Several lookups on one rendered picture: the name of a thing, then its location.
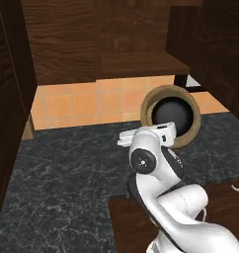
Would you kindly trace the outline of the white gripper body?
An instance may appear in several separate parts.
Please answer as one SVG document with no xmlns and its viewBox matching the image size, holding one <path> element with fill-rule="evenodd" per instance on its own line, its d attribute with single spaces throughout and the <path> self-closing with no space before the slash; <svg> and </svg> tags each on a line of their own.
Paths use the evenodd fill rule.
<svg viewBox="0 0 239 253">
<path fill-rule="evenodd" d="M 135 129 L 121 132 L 119 134 L 118 146 L 122 147 L 131 146 L 135 133 L 136 133 Z"/>
</svg>

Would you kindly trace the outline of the brown bowl with black inside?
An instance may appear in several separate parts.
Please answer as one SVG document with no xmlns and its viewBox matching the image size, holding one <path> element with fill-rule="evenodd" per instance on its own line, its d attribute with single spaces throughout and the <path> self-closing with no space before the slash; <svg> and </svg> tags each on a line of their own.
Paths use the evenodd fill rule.
<svg viewBox="0 0 239 253">
<path fill-rule="evenodd" d="M 192 142 L 199 132 L 199 106 L 184 88 L 163 85 L 145 96 L 140 121 L 143 126 L 173 122 L 177 133 L 173 148 L 180 148 Z"/>
</svg>

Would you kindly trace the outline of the dark wood base cabinet front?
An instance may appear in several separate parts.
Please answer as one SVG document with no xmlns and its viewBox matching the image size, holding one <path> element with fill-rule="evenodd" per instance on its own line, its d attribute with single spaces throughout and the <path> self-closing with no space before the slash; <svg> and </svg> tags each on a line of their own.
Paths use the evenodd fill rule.
<svg viewBox="0 0 239 253">
<path fill-rule="evenodd" d="M 239 188 L 239 180 L 204 187 L 209 198 L 206 220 L 227 227 L 239 240 L 239 192 L 231 185 Z M 108 206 L 118 253 L 145 253 L 158 228 L 132 198 L 112 200 Z"/>
</svg>

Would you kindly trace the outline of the dark wood cabinet door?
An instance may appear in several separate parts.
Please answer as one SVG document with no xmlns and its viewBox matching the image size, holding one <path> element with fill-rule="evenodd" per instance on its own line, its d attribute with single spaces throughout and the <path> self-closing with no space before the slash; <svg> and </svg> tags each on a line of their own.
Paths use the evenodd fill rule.
<svg viewBox="0 0 239 253">
<path fill-rule="evenodd" d="M 239 0 L 193 0 L 170 9 L 166 51 L 239 120 Z"/>
<path fill-rule="evenodd" d="M 37 87 L 21 0 L 0 0 L 0 212 Z"/>
</svg>

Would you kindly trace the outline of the open dark wood wall cabinet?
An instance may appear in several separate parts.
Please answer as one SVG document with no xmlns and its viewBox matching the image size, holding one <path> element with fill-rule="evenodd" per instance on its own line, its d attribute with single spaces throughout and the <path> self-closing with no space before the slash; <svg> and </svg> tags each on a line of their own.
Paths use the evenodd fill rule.
<svg viewBox="0 0 239 253">
<path fill-rule="evenodd" d="M 169 0 L 21 0 L 40 85 L 187 74 L 165 51 Z"/>
</svg>

